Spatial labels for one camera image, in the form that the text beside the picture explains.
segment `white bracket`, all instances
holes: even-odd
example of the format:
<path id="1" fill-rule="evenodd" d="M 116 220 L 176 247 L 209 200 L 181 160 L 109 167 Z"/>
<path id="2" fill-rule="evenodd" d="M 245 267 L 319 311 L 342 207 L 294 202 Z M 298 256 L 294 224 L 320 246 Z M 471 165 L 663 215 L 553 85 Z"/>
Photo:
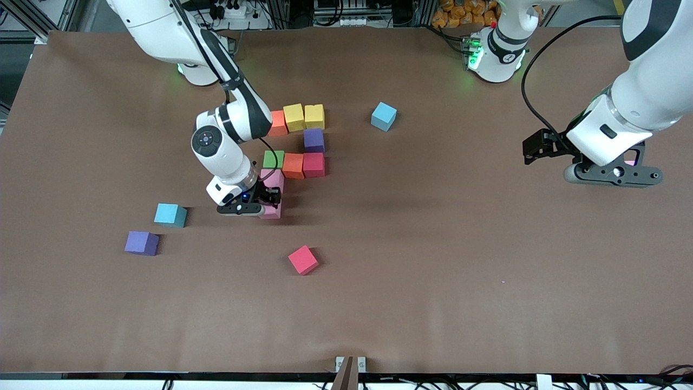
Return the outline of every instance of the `white bracket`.
<path id="1" fill-rule="evenodd" d="M 554 379 L 551 375 L 536 374 L 536 390 L 552 390 L 553 386 Z"/>
<path id="2" fill-rule="evenodd" d="M 340 370 L 340 367 L 342 366 L 343 361 L 344 361 L 344 356 L 337 356 L 335 358 L 335 372 Z M 366 372 L 366 357 L 365 356 L 359 356 L 357 362 L 358 362 L 358 372 L 359 373 L 365 373 Z"/>

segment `orange cube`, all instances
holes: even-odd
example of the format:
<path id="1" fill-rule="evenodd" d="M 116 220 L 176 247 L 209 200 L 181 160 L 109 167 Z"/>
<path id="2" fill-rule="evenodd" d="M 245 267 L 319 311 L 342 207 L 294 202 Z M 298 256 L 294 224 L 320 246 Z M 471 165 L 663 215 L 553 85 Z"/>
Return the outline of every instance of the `orange cube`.
<path id="1" fill-rule="evenodd" d="M 286 122 L 284 121 L 284 110 L 272 111 L 272 128 L 267 135 L 270 137 L 278 137 L 280 135 L 287 135 L 288 133 L 289 130 L 286 129 Z"/>
<path id="2" fill-rule="evenodd" d="M 304 179 L 303 155 L 297 153 L 285 153 L 284 165 L 281 168 L 284 177 L 289 179 Z"/>

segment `purple cube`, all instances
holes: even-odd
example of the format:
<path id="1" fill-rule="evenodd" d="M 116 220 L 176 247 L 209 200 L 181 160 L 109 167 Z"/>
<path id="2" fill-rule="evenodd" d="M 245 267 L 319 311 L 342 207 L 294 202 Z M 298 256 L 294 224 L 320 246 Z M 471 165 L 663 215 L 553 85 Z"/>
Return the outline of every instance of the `purple cube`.
<path id="1" fill-rule="evenodd" d="M 322 137 L 322 130 L 319 128 L 304 130 L 304 146 L 306 153 L 325 153 L 325 139 Z"/>
<path id="2" fill-rule="evenodd" d="M 154 256 L 157 254 L 159 236 L 150 232 L 129 232 L 125 252 L 133 255 Z"/>

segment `blue cube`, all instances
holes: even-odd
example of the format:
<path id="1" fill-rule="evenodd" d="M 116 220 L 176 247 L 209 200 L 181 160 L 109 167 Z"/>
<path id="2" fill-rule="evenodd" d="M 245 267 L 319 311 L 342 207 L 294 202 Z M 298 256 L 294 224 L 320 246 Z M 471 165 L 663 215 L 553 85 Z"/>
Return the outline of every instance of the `blue cube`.
<path id="1" fill-rule="evenodd" d="M 325 153 L 325 139 L 322 129 L 309 128 L 304 130 L 304 146 L 306 153 Z"/>
<path id="2" fill-rule="evenodd" d="M 185 226 L 185 217 L 187 216 L 188 210 L 179 205 L 159 203 L 157 214 L 154 216 L 154 222 L 167 228 L 182 228 Z"/>
<path id="3" fill-rule="evenodd" d="M 381 129 L 382 131 L 388 131 L 396 116 L 397 110 L 383 102 L 380 102 L 371 116 L 371 125 Z"/>
<path id="4" fill-rule="evenodd" d="M 154 256 L 157 254 L 159 236 L 150 232 L 129 232 L 125 252 L 133 255 Z"/>

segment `foam cube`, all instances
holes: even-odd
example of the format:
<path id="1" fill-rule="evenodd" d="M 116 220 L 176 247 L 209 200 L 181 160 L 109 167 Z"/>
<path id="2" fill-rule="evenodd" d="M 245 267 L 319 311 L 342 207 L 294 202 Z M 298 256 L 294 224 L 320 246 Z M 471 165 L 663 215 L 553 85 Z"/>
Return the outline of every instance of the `foam cube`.
<path id="1" fill-rule="evenodd" d="M 380 102 L 371 116 L 371 125 L 381 129 L 382 131 L 388 131 L 396 116 L 397 110 L 383 102 Z"/>
<path id="2" fill-rule="evenodd" d="M 264 178 L 267 175 L 272 172 L 271 169 L 262 169 L 260 170 L 260 177 Z M 284 174 L 281 173 L 280 170 L 274 171 L 274 173 L 265 179 L 263 182 L 265 183 L 265 187 L 267 188 L 273 188 L 273 187 L 279 187 L 281 190 L 281 193 L 284 194 Z M 262 214 L 260 216 L 261 219 L 280 219 L 281 218 L 281 202 L 274 207 L 274 206 L 265 206 L 265 214 Z"/>
<path id="3" fill-rule="evenodd" d="M 263 168 L 281 169 L 284 165 L 284 151 L 265 151 L 265 159 L 262 162 Z"/>
<path id="4" fill-rule="evenodd" d="M 304 146 L 308 153 L 325 153 L 325 139 L 322 130 L 309 128 L 304 131 Z"/>
<path id="5" fill-rule="evenodd" d="M 272 127 L 267 135 L 270 137 L 278 137 L 280 135 L 287 135 L 288 133 L 289 130 L 286 129 L 286 122 L 284 121 L 284 111 L 272 111 Z"/>
<path id="6" fill-rule="evenodd" d="M 286 127 L 289 128 L 289 132 L 306 129 L 303 106 L 300 103 L 284 107 L 284 120 L 286 121 Z"/>
<path id="7" fill-rule="evenodd" d="M 306 128 L 325 130 L 325 109 L 322 104 L 306 105 Z"/>
<path id="8" fill-rule="evenodd" d="M 289 179 L 304 179 L 303 175 L 303 155 L 296 153 L 286 153 L 284 155 L 284 166 L 281 168 L 284 176 Z"/>
<path id="9" fill-rule="evenodd" d="M 159 203 L 157 213 L 154 215 L 154 222 L 167 228 L 182 228 L 185 226 L 187 216 L 188 210 L 179 205 Z"/>
<path id="10" fill-rule="evenodd" d="M 293 264 L 299 275 L 306 275 L 314 270 L 318 264 L 315 256 L 311 253 L 307 246 L 303 245 L 298 251 L 289 255 L 289 260 Z"/>
<path id="11" fill-rule="evenodd" d="M 150 232 L 129 232 L 125 242 L 125 252 L 140 256 L 154 256 L 157 254 L 159 236 Z"/>
<path id="12" fill-rule="evenodd" d="M 323 153 L 304 154 L 304 175 L 307 178 L 325 177 L 325 155 Z"/>

